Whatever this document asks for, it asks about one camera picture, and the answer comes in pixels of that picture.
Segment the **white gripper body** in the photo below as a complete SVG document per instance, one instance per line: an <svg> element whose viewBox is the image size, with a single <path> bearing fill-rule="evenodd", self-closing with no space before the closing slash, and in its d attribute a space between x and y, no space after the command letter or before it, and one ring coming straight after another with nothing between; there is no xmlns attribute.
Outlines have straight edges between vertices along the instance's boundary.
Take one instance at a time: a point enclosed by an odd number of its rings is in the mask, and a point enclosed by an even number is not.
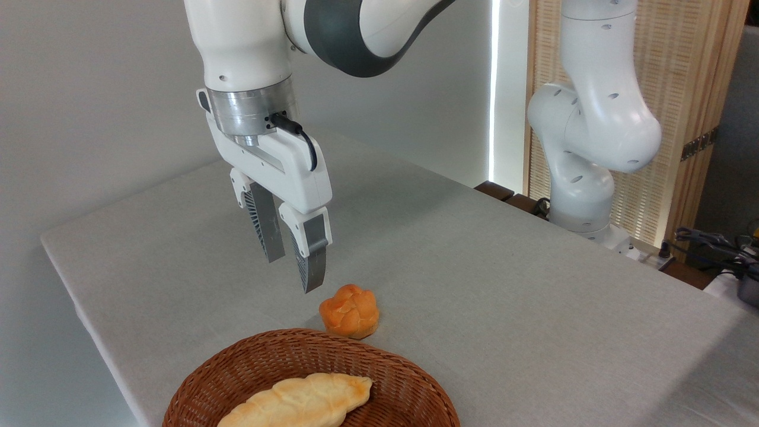
<svg viewBox="0 0 759 427"><path fill-rule="evenodd" d="M310 214L330 202L333 189L317 141L312 142L317 155L315 170L311 169L311 151L306 141L286 130L276 129L273 133L259 135L255 146L237 144L217 127L209 112L211 105L207 91L198 89L197 96L205 102L207 123L225 162L302 214Z"/></svg>

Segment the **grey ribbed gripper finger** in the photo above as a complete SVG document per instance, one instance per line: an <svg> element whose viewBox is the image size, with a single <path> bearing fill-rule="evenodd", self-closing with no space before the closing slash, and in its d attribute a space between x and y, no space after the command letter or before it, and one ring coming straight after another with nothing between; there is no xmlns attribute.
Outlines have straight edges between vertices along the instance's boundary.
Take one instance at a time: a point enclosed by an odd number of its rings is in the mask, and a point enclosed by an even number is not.
<svg viewBox="0 0 759 427"><path fill-rule="evenodd" d="M238 204L249 214L263 253L269 263L285 256L278 212L271 192L238 168L230 172Z"/></svg>
<svg viewBox="0 0 759 427"><path fill-rule="evenodd" d="M326 248L333 243L328 210L323 206L303 214L283 203L279 214L290 230L302 286L308 294L323 284L326 274Z"/></svg>

